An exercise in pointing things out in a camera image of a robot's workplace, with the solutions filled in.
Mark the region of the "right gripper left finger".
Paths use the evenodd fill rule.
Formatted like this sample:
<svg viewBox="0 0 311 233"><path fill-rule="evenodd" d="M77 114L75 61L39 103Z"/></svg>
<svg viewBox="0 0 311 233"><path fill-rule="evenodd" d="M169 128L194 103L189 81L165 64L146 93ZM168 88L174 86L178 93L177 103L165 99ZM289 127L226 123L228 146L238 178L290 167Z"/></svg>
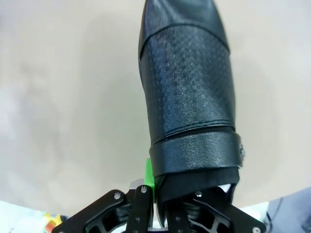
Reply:
<svg viewBox="0 0 311 233"><path fill-rule="evenodd" d="M153 225L155 182L151 160L145 177L127 193L114 189L56 226L53 233L147 233Z"/></svg>

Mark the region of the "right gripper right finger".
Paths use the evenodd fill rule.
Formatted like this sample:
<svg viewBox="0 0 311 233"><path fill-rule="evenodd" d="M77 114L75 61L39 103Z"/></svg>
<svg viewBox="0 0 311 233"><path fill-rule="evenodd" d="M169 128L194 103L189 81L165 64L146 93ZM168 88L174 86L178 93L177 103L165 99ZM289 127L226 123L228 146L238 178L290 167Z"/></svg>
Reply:
<svg viewBox="0 0 311 233"><path fill-rule="evenodd" d="M170 233L265 233L266 226L219 191L197 191L165 203Z"/></svg>

